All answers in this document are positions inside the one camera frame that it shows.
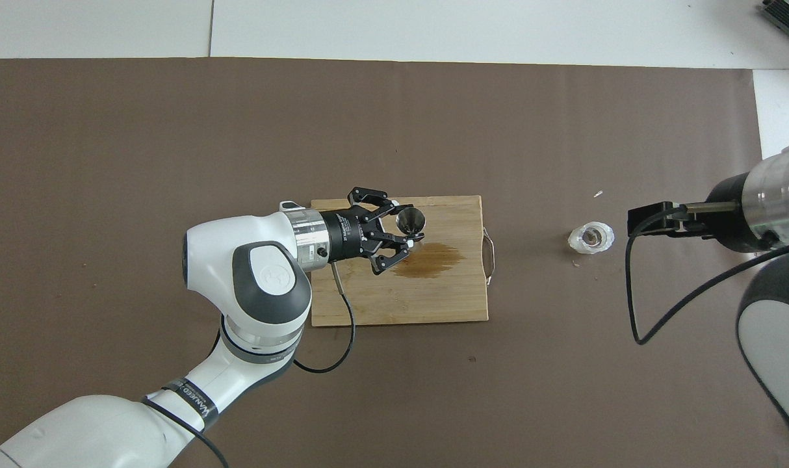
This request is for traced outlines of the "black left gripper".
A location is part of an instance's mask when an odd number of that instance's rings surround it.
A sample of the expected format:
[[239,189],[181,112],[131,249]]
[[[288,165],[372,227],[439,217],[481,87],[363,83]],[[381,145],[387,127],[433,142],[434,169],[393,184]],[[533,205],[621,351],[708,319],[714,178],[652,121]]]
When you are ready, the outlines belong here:
[[403,236],[369,236],[363,230],[383,230],[383,218],[397,216],[403,205],[389,198],[383,190],[354,187],[347,195],[348,209],[321,211],[329,237],[328,263],[364,257],[370,260],[374,275],[379,276],[405,258],[413,239]]

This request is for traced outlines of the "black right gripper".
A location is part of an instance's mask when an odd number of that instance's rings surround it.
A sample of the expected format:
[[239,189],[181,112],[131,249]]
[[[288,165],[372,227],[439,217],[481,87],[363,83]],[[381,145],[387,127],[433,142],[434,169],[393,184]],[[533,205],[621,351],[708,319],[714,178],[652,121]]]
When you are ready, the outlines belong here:
[[698,219],[679,221],[673,218],[680,205],[657,202],[627,211],[627,236],[666,236],[670,238],[714,239],[724,248],[739,253],[765,252],[769,245],[751,231],[743,213],[742,195],[748,175],[726,178],[710,191],[708,203],[736,202],[735,211],[706,213],[705,222]]

